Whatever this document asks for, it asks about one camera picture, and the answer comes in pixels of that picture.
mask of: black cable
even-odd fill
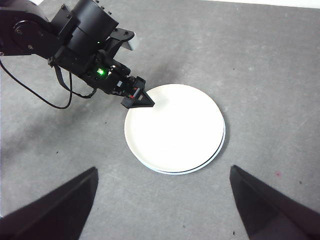
[[[66,90],[70,91],[68,86],[64,82],[64,78],[62,76],[61,68],[58,65],[54,65],[54,70],[56,74],[56,79],[58,80],[59,84]],[[89,95],[81,95],[80,93],[72,91],[73,94],[77,95],[80,98],[83,99],[90,99],[95,93],[97,92],[96,88],[93,88],[93,91]]]
[[[42,101],[44,101],[46,104],[50,105],[53,108],[56,109],[66,109],[67,107],[70,106],[71,100],[72,100],[72,75],[71,72],[69,72],[69,81],[70,81],[70,96],[69,96],[69,102],[67,103],[66,106],[56,106],[53,105],[52,103],[48,102],[47,100],[45,100],[42,96],[40,96],[39,94],[37,94],[35,91],[33,91],[32,89],[30,89],[29,87],[27,87],[26,85],[24,85],[22,82],[20,82],[17,78],[15,78],[15,76],[13,76],[7,69],[6,67],[3,65],[2,61],[0,60],[0,66],[3,68],[3,70],[13,79],[15,80],[18,84],[20,84],[22,87],[24,87],[25,89],[27,89],[28,91],[30,91],[31,93],[33,93],[34,95],[36,95],[39,99],[41,99]]]

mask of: green led light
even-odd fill
[[[105,71],[104,71],[103,69],[101,69],[101,68],[99,68],[96,72],[97,72],[98,74],[100,74],[101,76],[102,76],[103,74],[105,74]]]

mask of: white plate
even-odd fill
[[[220,144],[219,148],[214,153],[214,155],[212,157],[210,157],[210,159],[208,161],[204,162],[203,164],[201,164],[198,167],[195,167],[195,168],[190,169],[188,171],[180,171],[180,172],[168,172],[168,171],[160,171],[158,169],[154,169],[154,168],[151,168],[151,167],[148,167],[148,168],[153,170],[153,171],[155,171],[155,172],[158,172],[158,173],[161,173],[161,174],[167,174],[167,175],[183,175],[183,174],[193,173],[193,172],[195,172],[195,171],[197,171],[199,169],[202,169],[203,167],[207,166],[213,159],[215,159],[215,157],[219,154],[220,150],[222,149],[222,146],[223,146],[224,141],[225,141],[225,136],[226,136],[226,125],[224,125],[223,138],[222,138],[222,141],[221,141],[221,144]]]
[[[187,85],[149,90],[154,107],[128,111],[124,134],[136,158],[165,174],[185,174],[206,166],[218,154],[225,122],[216,103]]]

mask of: gray floor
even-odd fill
[[[51,19],[63,2],[77,1],[40,6]],[[120,27],[138,34],[138,50],[122,49],[116,59],[146,79],[148,89],[187,84],[216,101],[227,127],[223,150],[197,172],[156,173],[127,147],[121,98],[99,91],[56,110],[2,72],[2,215],[96,166],[99,186],[82,240],[246,240],[229,184],[233,164],[320,212],[320,9],[101,2]],[[67,102],[46,60],[1,59],[50,101]],[[90,91],[81,80],[74,85]]]

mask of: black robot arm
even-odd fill
[[[128,109],[153,107],[146,81],[114,60],[120,47],[133,49],[135,33],[117,28],[98,2],[79,0],[73,10],[62,5],[49,22],[29,0],[0,0],[0,55],[39,55],[65,88],[59,66],[94,89],[124,97],[121,104]]]

